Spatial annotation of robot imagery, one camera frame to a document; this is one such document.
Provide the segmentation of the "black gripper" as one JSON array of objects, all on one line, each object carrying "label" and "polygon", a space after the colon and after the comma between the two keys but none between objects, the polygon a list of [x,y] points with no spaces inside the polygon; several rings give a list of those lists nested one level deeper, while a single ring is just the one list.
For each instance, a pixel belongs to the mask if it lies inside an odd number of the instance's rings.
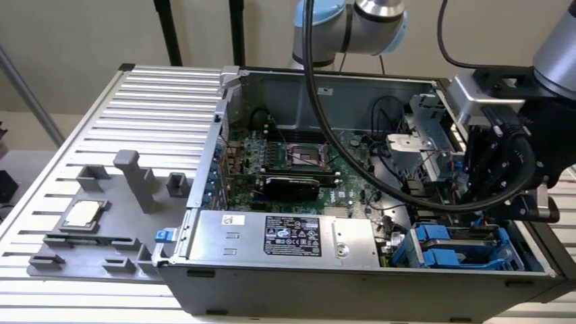
[{"label": "black gripper", "polygon": [[542,182],[552,188],[575,164],[575,103],[535,100],[520,111],[498,104],[480,110],[490,126],[474,126],[470,132],[466,201],[484,200],[515,183],[526,163],[526,154],[518,151],[519,138],[531,144],[536,168],[523,188],[535,189]]}]

